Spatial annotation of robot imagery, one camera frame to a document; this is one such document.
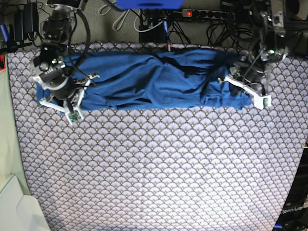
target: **power strip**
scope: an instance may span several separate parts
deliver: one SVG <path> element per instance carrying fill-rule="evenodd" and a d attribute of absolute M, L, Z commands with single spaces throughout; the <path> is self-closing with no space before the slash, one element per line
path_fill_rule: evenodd
<path fill-rule="evenodd" d="M 232 21 L 241 24 L 251 24 L 247 19 L 249 11 L 242 15 L 234 15 L 227 11 L 209 11 L 209 10 L 196 10 L 196 9 L 180 9 L 173 11 L 172 17 L 177 21 L 184 22 L 206 22 L 209 20 L 217 21 Z"/>
<path fill-rule="evenodd" d="M 181 12 L 182 12 L 182 17 L 184 18 L 199 18 L 199 19 L 214 19 L 214 20 L 235 19 L 235 16 L 232 13 L 223 11 L 182 9 Z"/>

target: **black equipment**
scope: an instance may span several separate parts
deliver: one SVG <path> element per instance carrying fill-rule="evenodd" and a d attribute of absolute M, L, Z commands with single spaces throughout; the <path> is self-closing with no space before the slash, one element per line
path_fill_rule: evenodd
<path fill-rule="evenodd" d="M 308 149 L 304 149 L 295 179 L 273 231 L 308 228 Z"/>
<path fill-rule="evenodd" d="M 34 80 L 44 89 L 49 89 L 57 100 L 66 101 L 68 104 L 78 90 L 76 82 L 71 77 L 85 60 L 90 46 L 89 25 L 81 12 L 86 3 L 87 1 L 84 0 L 47 1 L 47 4 L 54 7 L 54 10 L 43 25 L 43 44 L 40 56 L 32 61 Z M 67 67 L 64 63 L 64 55 L 71 52 L 70 40 L 73 33 L 71 24 L 77 23 L 76 17 L 71 17 L 71 13 L 79 15 L 84 21 L 87 31 L 87 45 L 77 63 L 72 64 L 73 67 Z M 67 40 L 69 40 L 69 44 L 66 46 L 63 43 Z"/>

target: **black cable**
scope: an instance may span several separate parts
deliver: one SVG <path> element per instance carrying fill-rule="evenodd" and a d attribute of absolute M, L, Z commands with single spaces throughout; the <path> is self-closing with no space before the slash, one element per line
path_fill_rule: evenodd
<path fill-rule="evenodd" d="M 12 14 L 12 13 L 17 13 L 17 12 L 20 12 L 20 11 L 12 11 L 12 12 L 9 12 L 9 13 L 6 13 L 6 14 L 2 14 L 2 13 L 0 13 L 2 16 L 8 16 L 8 15 L 10 15 L 10 14 Z"/>
<path fill-rule="evenodd" d="M 250 65 L 250 67 L 247 69 L 247 71 L 245 72 L 243 78 L 245 80 L 246 76 L 248 75 L 249 71 L 254 67 L 254 65 L 256 64 L 256 62 L 258 61 L 258 59 L 261 57 L 261 53 L 255 58 L 255 60 L 252 62 L 252 64 Z"/>
<path fill-rule="evenodd" d="M 226 25 L 223 28 L 223 30 L 221 31 L 221 34 L 217 37 L 216 42 L 214 43 L 214 46 L 222 46 L 222 44 L 219 44 L 219 40 L 222 38 L 222 35 L 224 34 L 225 30 L 226 30 Z"/>
<path fill-rule="evenodd" d="M 183 41 L 183 39 L 182 39 L 182 37 L 181 37 L 181 32 L 179 32 L 175 27 L 174 27 L 174 23 L 173 23 L 173 29 L 175 30 L 175 33 L 177 33 L 178 34 L 178 37 L 181 39 L 181 42 L 182 42 L 182 44 L 184 44 L 184 41 Z"/>
<path fill-rule="evenodd" d="M 232 37 L 232 34 L 230 33 L 230 30 L 228 29 L 228 24 L 226 24 L 226 26 L 227 26 L 227 31 L 228 31 L 228 33 L 229 33 L 229 35 L 230 35 L 230 38 L 232 39 L 233 43 L 235 43 L 240 49 L 242 49 L 242 47 L 241 47 L 240 44 L 239 44 L 239 41 L 236 41 L 236 40 Z"/>
<path fill-rule="evenodd" d="M 40 8 L 40 10 L 44 11 L 46 14 L 48 14 L 49 16 L 51 16 L 50 13 L 48 13 L 48 12 L 47 12 L 46 10 L 44 10 L 43 8 Z"/>
<path fill-rule="evenodd" d="M 139 18 L 140 18 L 140 20 L 142 20 L 143 22 L 146 22 L 146 19 L 143 19 L 143 17 L 142 17 L 142 15 L 140 16 L 137 12 L 135 12 L 134 10 L 130 10 L 130 11 L 132 11 L 135 15 L 137 15 Z"/>
<path fill-rule="evenodd" d="M 233 15 L 236 15 L 236 10 L 242 7 L 243 2 L 242 1 L 236 1 L 235 5 L 231 8 L 230 12 Z M 254 40 L 254 38 L 242 38 L 239 35 L 237 35 L 235 28 L 234 28 L 234 24 L 232 19 L 230 19 L 229 17 L 227 17 L 227 25 L 229 25 L 229 32 L 231 34 L 231 38 L 233 37 L 235 40 L 239 41 L 239 42 L 252 42 Z"/>
<path fill-rule="evenodd" d="M 69 92 L 68 92 L 68 94 L 67 94 L 67 96 L 66 96 L 66 98 L 68 98 L 72 93 L 74 93 L 74 91 L 75 90 L 77 90 L 77 89 L 80 89 L 80 88 L 91 88 L 91 87 L 94 87 L 94 84 L 90 84 L 90 85 L 88 85 L 88 86 L 85 86 L 85 85 L 76 85 L 75 87 L 74 87 L 74 89 L 72 89 L 72 90 L 70 90 Z"/>
<path fill-rule="evenodd" d="M 39 36 L 39 38 L 40 38 L 41 41 L 44 40 L 43 37 L 42 37 L 42 35 L 41 35 L 41 33 L 42 33 L 42 31 L 43 31 L 43 26 L 44 26 L 44 23 L 45 23 L 45 22 L 46 22 L 46 21 L 42 21 L 42 22 L 39 24 L 39 33 L 38 33 L 38 36 Z"/>
<path fill-rule="evenodd" d="M 241 31 L 241 30 L 238 31 L 238 34 L 239 34 L 239 35 L 243 34 L 243 35 L 252 36 L 252 33 L 251 33 L 251 32 Z"/>
<path fill-rule="evenodd" d="M 191 44 L 191 40 L 188 38 L 188 36 L 184 33 L 182 27 L 179 25 L 177 21 L 175 21 L 174 26 L 180 31 L 180 33 L 183 35 L 183 37 L 186 39 L 188 44 Z"/>
<path fill-rule="evenodd" d="M 220 36 L 220 39 L 217 40 L 216 43 L 214 43 L 214 46 L 223 46 L 223 43 L 227 40 L 227 38 L 230 37 L 230 34 L 228 31 L 224 31 L 223 34 Z"/>
<path fill-rule="evenodd" d="M 308 55 L 308 38 L 307 38 L 306 55 Z"/>
<path fill-rule="evenodd" d="M 67 107 L 68 107 L 69 111 L 73 114 L 74 113 L 74 108 L 73 108 L 71 102 L 68 100 L 68 98 L 66 98 L 66 104 L 67 104 Z"/>
<path fill-rule="evenodd" d="M 215 26 L 219 26 L 219 25 L 223 25 L 223 23 L 215 23 L 215 24 L 212 24 L 212 25 L 209 25 L 209 27 L 207 28 L 206 30 L 206 36 L 207 36 L 207 44 L 209 45 L 211 42 L 210 42 L 210 35 L 208 34 L 208 32 L 210 31 L 210 29 L 212 27 L 215 27 Z"/>
<path fill-rule="evenodd" d="M 117 7 L 116 5 L 112 4 L 109 0 L 102 0 L 106 5 L 108 5 L 111 9 L 118 11 L 118 12 L 124 12 L 126 10 L 121 9 L 119 7 Z"/>
<path fill-rule="evenodd" d="M 183 33 L 179 32 L 179 31 L 175 31 L 175 30 L 170 30 L 168 34 L 170 35 L 172 33 L 183 35 Z"/>
<path fill-rule="evenodd" d="M 295 50 L 297 49 L 297 47 L 299 46 L 300 42 L 302 41 L 303 35 L 304 35 L 304 33 L 302 32 L 302 34 L 300 35 L 300 38 L 299 38 L 297 44 L 296 44 L 295 47 L 293 48 L 293 51 L 295 51 Z"/>
<path fill-rule="evenodd" d="M 84 49 L 84 52 L 83 52 L 82 56 L 78 58 L 78 60 L 77 60 L 77 63 L 78 63 L 78 61 L 81 61 L 81 60 L 86 58 L 86 55 L 87 55 L 89 47 L 90 47 L 90 39 L 91 38 L 90 38 L 90 28 L 89 28 L 89 24 L 88 24 L 88 21 L 87 21 L 86 17 L 84 16 L 84 14 L 81 11 L 77 11 L 77 14 L 78 14 L 78 16 L 81 17 L 81 19 L 82 19 L 82 21 L 83 21 L 83 23 L 85 25 L 86 32 L 87 32 L 87 39 L 86 39 L 86 44 L 85 44 L 86 47 Z M 68 57 L 68 60 L 69 60 L 69 62 L 71 64 L 71 66 L 73 67 L 73 69 L 76 70 L 77 72 L 79 72 L 87 80 L 92 81 L 94 86 L 96 86 L 96 84 L 93 82 L 92 79 L 89 78 L 89 76 L 87 76 L 80 69 L 78 69 L 78 67 L 73 63 L 72 58 L 71 58 L 70 47 L 71 47 L 73 33 L 75 32 L 76 27 L 77 27 L 77 16 L 76 16 L 76 13 L 74 13 L 74 19 L 75 19 L 75 25 L 74 25 L 74 28 L 72 29 L 72 31 L 71 31 L 71 33 L 70 33 L 70 35 L 68 37 L 68 42 L 67 42 L 67 47 L 66 47 L 67 57 Z"/>
<path fill-rule="evenodd" d="M 5 5 L 7 5 L 11 0 L 7 0 L 6 3 L 1 3 L 3 6 L 0 7 L 0 13 L 5 9 Z"/>
<path fill-rule="evenodd" d="M 231 47 L 233 48 L 234 45 L 235 45 L 235 40 L 233 40 Z"/>
<path fill-rule="evenodd" d="M 217 26 L 213 27 L 212 32 L 211 32 L 211 34 L 210 34 L 210 36 L 209 36 L 209 39 L 208 39 L 208 41 L 207 41 L 207 45 L 208 45 L 208 46 L 209 46 L 209 45 L 211 45 L 211 46 L 214 45 L 214 44 L 212 43 L 212 36 L 213 36 L 213 34 L 214 34 L 214 31 L 215 31 L 219 26 L 220 26 L 220 25 L 217 25 Z"/>
<path fill-rule="evenodd" d="M 33 42 L 34 40 L 38 38 L 38 34 L 36 33 L 35 36 L 33 36 L 33 33 L 28 33 L 27 38 L 29 41 Z"/>
<path fill-rule="evenodd" d="M 261 38 L 255 37 L 255 39 L 249 44 L 248 51 L 253 51 L 257 44 L 260 43 Z"/>
<path fill-rule="evenodd" d="M 266 91 L 265 91 L 265 87 L 264 85 L 261 83 L 261 82 L 251 82 L 251 83 L 246 83 L 246 85 L 254 85 L 254 84 L 260 84 L 261 87 L 262 87 L 262 90 L 261 90 L 261 93 L 262 93 L 262 96 L 265 96 L 266 95 Z"/>
<path fill-rule="evenodd" d="M 34 36 L 33 38 L 31 38 L 30 34 L 28 33 L 27 37 L 28 37 L 28 40 L 31 41 L 32 44 L 33 44 L 35 47 L 39 48 L 39 47 L 42 46 L 42 44 L 43 44 L 43 39 L 42 39 L 42 37 L 41 37 L 41 35 L 40 35 L 39 32 L 36 32 L 36 34 L 35 34 L 35 36 Z M 35 44 L 35 40 L 36 40 L 38 37 L 39 37 L 40 40 L 41 40 L 41 43 L 40 43 L 39 45 Z"/>
<path fill-rule="evenodd" d="M 24 6 L 25 4 L 7 4 L 7 3 L 0 3 L 2 4 L 2 8 L 0 10 L 0 14 L 5 16 L 5 15 L 9 15 L 9 14 L 12 14 L 12 13 L 15 13 L 15 12 L 19 12 L 20 9 L 18 8 L 18 6 Z M 17 11 L 14 11 L 14 12 L 10 12 L 8 14 L 2 14 L 8 7 L 16 7 Z"/>
<path fill-rule="evenodd" d="M 145 17 L 145 20 L 144 20 L 144 22 L 146 22 L 147 20 L 148 20 L 148 16 L 143 12 L 143 9 L 140 9 L 140 12 L 141 12 L 141 17 L 142 17 L 142 19 L 143 19 L 143 16 Z"/>

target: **blue box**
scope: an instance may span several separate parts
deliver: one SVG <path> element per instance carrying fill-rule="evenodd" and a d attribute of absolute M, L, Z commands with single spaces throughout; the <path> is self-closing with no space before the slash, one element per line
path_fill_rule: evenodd
<path fill-rule="evenodd" d="M 123 9 L 179 9 L 183 0 L 118 0 Z"/>

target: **green cloth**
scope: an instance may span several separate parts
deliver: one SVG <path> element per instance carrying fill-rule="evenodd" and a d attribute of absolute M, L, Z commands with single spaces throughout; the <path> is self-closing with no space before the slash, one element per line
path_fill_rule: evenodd
<path fill-rule="evenodd" d="M 7 69 L 0 73 L 0 187 L 12 174 L 18 178 L 23 193 L 30 195 L 21 160 Z"/>

